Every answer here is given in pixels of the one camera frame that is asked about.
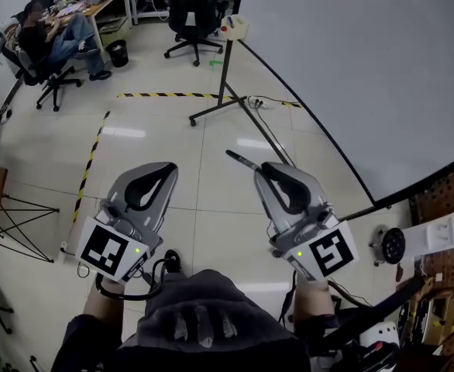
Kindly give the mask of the pale green storage box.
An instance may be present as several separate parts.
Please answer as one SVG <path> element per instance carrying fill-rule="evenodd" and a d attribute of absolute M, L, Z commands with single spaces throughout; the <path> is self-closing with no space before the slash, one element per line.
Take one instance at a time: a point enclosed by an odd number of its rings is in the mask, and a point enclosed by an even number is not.
<path fill-rule="evenodd" d="M 131 29 L 131 23 L 127 17 L 104 19 L 97 21 L 96 25 L 104 48 L 117 40 L 125 40 Z"/>

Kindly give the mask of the person's black left shoe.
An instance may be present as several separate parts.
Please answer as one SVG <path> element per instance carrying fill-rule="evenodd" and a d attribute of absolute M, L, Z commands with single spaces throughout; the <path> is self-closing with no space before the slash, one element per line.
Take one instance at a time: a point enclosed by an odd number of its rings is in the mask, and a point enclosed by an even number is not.
<path fill-rule="evenodd" d="M 165 270 L 168 274 L 181 272 L 181 258 L 175 250 L 167 250 L 164 255 L 164 259 Z"/>

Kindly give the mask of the wooden desk with white legs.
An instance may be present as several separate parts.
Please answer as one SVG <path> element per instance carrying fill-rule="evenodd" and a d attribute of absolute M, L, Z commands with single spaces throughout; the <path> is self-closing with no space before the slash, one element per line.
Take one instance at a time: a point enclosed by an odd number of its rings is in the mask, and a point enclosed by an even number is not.
<path fill-rule="evenodd" d="M 81 13 L 87 18 L 94 28 L 95 41 L 100 51 L 106 55 L 106 48 L 103 47 L 96 25 L 97 21 L 115 17 L 127 17 L 132 24 L 132 7 L 130 0 L 101 0 L 98 5 L 90 5 L 88 0 L 60 0 L 50 6 L 50 13 L 43 17 L 47 26 L 52 26 L 57 20 L 60 27 L 66 26 L 75 14 Z"/>

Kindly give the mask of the grey black office chair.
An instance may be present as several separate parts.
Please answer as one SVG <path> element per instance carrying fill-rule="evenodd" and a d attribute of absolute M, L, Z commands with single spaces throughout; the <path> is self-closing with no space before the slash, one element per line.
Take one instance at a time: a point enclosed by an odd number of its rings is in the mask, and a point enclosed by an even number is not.
<path fill-rule="evenodd" d="M 59 90 L 70 84 L 74 84 L 78 88 L 82 86 L 82 80 L 79 78 L 67 78 L 67 75 L 75 74 L 75 68 L 69 66 L 68 69 L 64 70 L 67 63 L 65 60 L 58 64 L 50 64 L 47 55 L 32 60 L 30 55 L 15 41 L 15 36 L 7 39 L 4 34 L 0 33 L 0 56 L 6 59 L 6 63 L 17 81 L 28 86 L 43 86 L 43 93 L 36 101 L 37 110 L 43 107 L 43 102 L 51 95 L 53 110 L 58 112 L 60 110 L 58 104 Z"/>

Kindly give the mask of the white whiteboard on black stand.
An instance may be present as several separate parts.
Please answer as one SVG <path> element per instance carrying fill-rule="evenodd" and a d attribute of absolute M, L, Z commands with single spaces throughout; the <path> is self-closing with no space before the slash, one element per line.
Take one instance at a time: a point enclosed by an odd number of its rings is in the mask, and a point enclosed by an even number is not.
<path fill-rule="evenodd" d="M 299 101 L 371 201 L 454 171 L 454 0 L 236 0 L 240 43 Z"/>

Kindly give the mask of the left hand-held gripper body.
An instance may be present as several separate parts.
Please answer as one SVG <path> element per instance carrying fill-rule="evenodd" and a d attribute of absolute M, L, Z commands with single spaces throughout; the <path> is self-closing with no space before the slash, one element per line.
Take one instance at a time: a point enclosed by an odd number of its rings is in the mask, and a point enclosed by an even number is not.
<path fill-rule="evenodd" d="M 147 262 L 161 244 L 152 229 L 138 228 L 105 199 L 95 217 L 88 217 L 77 245 L 75 257 L 99 274 L 121 284 Z"/>

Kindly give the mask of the person's right forearm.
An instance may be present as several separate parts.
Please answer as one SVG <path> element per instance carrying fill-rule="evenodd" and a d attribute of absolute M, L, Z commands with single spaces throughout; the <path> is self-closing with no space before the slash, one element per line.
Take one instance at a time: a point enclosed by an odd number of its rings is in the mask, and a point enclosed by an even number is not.
<path fill-rule="evenodd" d="M 320 315 L 334 315 L 335 309 L 327 281 L 307 281 L 301 275 L 296 280 L 294 321 Z"/>

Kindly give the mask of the yellow black floor tape strip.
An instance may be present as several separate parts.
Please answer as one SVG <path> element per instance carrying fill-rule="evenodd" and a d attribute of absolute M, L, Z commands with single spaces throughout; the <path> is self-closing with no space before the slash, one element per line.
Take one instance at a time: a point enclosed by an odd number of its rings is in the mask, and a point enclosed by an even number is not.
<path fill-rule="evenodd" d="M 93 145 L 91 147 L 91 152 L 90 152 L 90 155 L 89 155 L 89 158 L 88 158 L 88 162 L 87 162 L 86 167 L 84 169 L 84 176 L 82 178 L 82 181 L 81 181 L 80 187 L 78 189 L 78 193 L 77 193 L 77 201 L 76 201 L 75 206 L 74 206 L 74 213 L 73 213 L 72 223 L 75 223 L 77 221 L 79 209 L 80 209 L 81 203 L 82 203 L 82 198 L 84 197 L 84 189 L 85 189 L 85 185 L 87 183 L 89 170 L 91 169 L 91 165 L 92 165 L 93 160 L 95 158 L 96 150 L 98 148 L 98 144 L 100 142 L 101 135 L 103 133 L 103 129 L 106 126 L 106 123 L 107 123 L 107 120 L 108 120 L 108 117 L 110 116 L 110 114 L 111 114 L 111 111 L 107 111 L 104 114 L 103 120 L 102 120 L 101 125 L 100 125 L 100 127 L 98 129 L 95 141 L 93 142 Z"/>
<path fill-rule="evenodd" d="M 117 98 L 206 98 L 206 99 L 217 99 L 217 94 L 205 94 L 205 93 L 121 93 L 117 95 Z M 292 106 L 295 108 L 302 109 L 302 105 L 297 102 L 288 102 L 281 100 L 272 100 L 281 105 Z"/>

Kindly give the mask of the white power strip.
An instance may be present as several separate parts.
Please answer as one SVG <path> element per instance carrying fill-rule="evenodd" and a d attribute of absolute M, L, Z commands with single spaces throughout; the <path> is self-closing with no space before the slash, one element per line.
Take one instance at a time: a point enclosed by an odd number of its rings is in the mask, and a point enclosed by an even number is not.
<path fill-rule="evenodd" d="M 274 106 L 268 103 L 265 99 L 258 98 L 254 95 L 246 99 L 248 107 L 252 110 L 272 110 Z"/>

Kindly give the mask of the white paper sheet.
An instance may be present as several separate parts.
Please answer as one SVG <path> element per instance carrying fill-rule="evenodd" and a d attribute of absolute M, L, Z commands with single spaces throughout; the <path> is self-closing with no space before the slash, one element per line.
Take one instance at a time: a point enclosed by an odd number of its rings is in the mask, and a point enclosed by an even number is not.
<path fill-rule="evenodd" d="M 405 258 L 454 249 L 454 212 L 421 225 L 403 229 Z"/>

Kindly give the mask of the yellow marker tray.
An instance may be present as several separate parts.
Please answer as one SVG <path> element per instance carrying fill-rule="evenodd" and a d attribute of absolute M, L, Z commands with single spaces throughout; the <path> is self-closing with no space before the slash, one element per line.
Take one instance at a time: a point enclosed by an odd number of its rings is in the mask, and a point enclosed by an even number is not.
<path fill-rule="evenodd" d="M 232 29 L 228 23 L 227 16 L 225 16 L 220 25 L 220 32 L 221 34 L 227 39 L 231 41 L 237 41 L 237 40 L 244 40 L 246 38 L 246 35 L 249 30 L 249 23 L 241 16 L 238 14 L 235 15 L 230 15 L 233 19 L 234 26 L 235 28 Z M 227 31 L 222 32 L 221 27 L 226 26 Z"/>

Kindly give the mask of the cardboard box with striped tape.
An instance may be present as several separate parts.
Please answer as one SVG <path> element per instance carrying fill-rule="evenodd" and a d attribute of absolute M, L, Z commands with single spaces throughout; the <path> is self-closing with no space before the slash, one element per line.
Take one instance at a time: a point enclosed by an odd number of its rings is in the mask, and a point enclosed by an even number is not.
<path fill-rule="evenodd" d="M 440 346 L 454 337 L 454 287 L 437 287 L 435 279 L 429 277 L 405 307 L 406 344 Z"/>

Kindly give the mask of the person's dark clothed body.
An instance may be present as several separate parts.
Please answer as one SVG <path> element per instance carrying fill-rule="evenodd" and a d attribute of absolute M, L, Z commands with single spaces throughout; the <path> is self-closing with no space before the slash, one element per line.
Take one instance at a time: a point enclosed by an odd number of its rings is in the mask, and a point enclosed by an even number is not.
<path fill-rule="evenodd" d="M 311 372 L 312 348 L 337 324 L 320 315 L 288 330 L 216 270 L 166 273 L 127 339 L 75 316 L 51 372 Z"/>

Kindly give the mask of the black trash bin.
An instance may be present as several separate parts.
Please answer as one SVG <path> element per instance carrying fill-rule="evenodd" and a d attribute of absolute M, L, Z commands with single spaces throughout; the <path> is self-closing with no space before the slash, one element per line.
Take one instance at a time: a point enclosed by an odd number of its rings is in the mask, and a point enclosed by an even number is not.
<path fill-rule="evenodd" d="M 127 65 L 129 62 L 127 45 L 125 40 L 116 40 L 111 42 L 106 51 L 110 56 L 111 62 L 114 67 L 120 68 Z"/>

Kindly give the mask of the person's left forearm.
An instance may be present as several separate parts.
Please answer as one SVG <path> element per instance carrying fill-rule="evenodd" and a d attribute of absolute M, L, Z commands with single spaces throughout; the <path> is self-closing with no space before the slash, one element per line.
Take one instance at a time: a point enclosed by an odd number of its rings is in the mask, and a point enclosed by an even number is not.
<path fill-rule="evenodd" d="M 96 281 L 94 281 L 88 293 L 83 314 L 91 315 L 114 329 L 122 329 L 124 301 L 103 295 L 97 289 Z"/>

